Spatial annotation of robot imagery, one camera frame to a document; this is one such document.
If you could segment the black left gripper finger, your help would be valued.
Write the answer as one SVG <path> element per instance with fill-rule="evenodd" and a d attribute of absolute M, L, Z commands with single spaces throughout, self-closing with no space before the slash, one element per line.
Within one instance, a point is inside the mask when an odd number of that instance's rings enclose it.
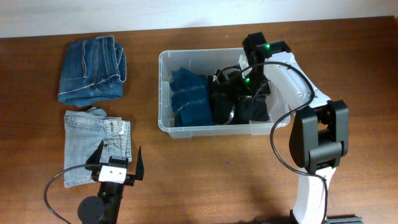
<path fill-rule="evenodd" d="M 133 186 L 135 181 L 142 181 L 144 179 L 144 163 L 142 160 L 142 148 L 139 146 L 135 174 L 127 174 L 125 179 L 125 184 Z"/>
<path fill-rule="evenodd" d="M 96 150 L 91 154 L 91 156 L 85 162 L 85 169 L 94 170 L 100 165 L 101 155 L 103 152 L 104 141 L 102 140 Z"/>

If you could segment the small black garment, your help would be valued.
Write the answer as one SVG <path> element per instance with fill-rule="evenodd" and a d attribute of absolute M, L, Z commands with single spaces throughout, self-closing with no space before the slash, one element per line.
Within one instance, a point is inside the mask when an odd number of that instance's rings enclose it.
<path fill-rule="evenodd" d="M 265 94 L 239 96 L 239 122 L 248 124 L 250 121 L 269 121 L 266 98 Z"/>

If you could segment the black garment with logo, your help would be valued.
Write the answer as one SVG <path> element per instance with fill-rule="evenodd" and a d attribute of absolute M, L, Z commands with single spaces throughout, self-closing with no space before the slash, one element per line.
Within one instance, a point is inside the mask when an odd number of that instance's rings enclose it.
<path fill-rule="evenodd" d="M 234 124 L 238 117 L 237 92 L 240 82 L 240 72 L 218 69 L 208 78 L 210 108 L 213 122 L 216 125 Z"/>

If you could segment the blue garment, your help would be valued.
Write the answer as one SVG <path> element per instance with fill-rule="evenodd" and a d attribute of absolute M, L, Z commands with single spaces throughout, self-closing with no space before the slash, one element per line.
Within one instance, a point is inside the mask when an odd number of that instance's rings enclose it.
<path fill-rule="evenodd" d="M 181 67 L 172 71 L 170 88 L 175 127 L 214 125 L 206 75 Z"/>

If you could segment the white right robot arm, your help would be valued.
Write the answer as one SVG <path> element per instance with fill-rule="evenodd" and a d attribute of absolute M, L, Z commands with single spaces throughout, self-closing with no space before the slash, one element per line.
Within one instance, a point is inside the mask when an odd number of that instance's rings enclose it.
<path fill-rule="evenodd" d="M 268 43 L 262 32 L 256 32 L 249 34 L 242 45 L 248 61 L 241 65 L 244 79 L 270 81 L 290 107 L 270 132 L 276 158 L 298 174 L 297 198 L 289 223 L 346 222 L 344 218 L 328 218 L 327 210 L 331 178 L 348 153 L 348 106 L 342 100 L 333 101 L 310 81 L 283 40 Z M 279 123 L 291 116 L 295 118 L 289 150 L 295 167 L 281 158 L 273 137 Z"/>

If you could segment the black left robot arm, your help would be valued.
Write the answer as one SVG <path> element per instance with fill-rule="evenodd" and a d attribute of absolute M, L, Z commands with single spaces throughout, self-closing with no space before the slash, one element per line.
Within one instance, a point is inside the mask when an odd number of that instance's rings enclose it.
<path fill-rule="evenodd" d="M 107 163 L 100 161 L 104 142 L 86 160 L 85 169 L 91 171 L 91 178 L 99 182 L 96 196 L 89 196 L 78 206 L 78 218 L 82 224 L 115 224 L 118 220 L 123 190 L 125 186 L 133 186 L 135 181 L 144 178 L 142 151 L 138 150 L 136 173 L 128 174 L 128 159 L 111 156 Z"/>

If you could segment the light blue folded jeans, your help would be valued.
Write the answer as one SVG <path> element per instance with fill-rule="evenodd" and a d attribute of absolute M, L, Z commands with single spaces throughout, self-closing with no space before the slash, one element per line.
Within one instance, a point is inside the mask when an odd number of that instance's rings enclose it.
<path fill-rule="evenodd" d="M 107 163 L 110 157 L 132 160 L 129 121 L 92 107 L 86 111 L 67 111 L 64 126 L 65 169 L 84 164 L 101 143 L 101 162 Z"/>

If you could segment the clear plastic storage bin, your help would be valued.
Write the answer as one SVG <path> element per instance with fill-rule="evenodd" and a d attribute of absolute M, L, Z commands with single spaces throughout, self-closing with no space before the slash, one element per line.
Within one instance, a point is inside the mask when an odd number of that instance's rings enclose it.
<path fill-rule="evenodd" d="M 172 111 L 173 91 L 170 88 L 172 72 L 186 68 L 196 74 L 213 75 L 217 69 L 236 65 L 244 55 L 243 48 L 200 49 L 200 50 L 165 50 L 159 55 L 159 128 L 174 139 L 195 136 L 217 136 L 234 134 L 266 135 L 275 121 L 289 111 L 288 103 L 277 87 L 270 83 L 271 94 L 266 97 L 270 120 L 249 124 L 226 126 L 175 127 Z"/>

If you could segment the dark blue folded jeans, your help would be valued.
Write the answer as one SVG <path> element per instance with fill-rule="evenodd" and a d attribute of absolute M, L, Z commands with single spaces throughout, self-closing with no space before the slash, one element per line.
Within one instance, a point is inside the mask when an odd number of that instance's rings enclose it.
<path fill-rule="evenodd" d="M 112 35 L 67 45 L 57 100 L 77 108 L 123 97 L 126 54 Z"/>

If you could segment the grey right arm base rail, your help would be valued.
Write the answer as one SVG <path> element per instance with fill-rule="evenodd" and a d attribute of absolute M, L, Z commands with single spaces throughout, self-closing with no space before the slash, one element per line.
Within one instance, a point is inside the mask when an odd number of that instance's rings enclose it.
<path fill-rule="evenodd" d="M 363 224 L 363 219 L 361 217 L 337 217 L 337 218 L 327 218 L 325 224 Z"/>

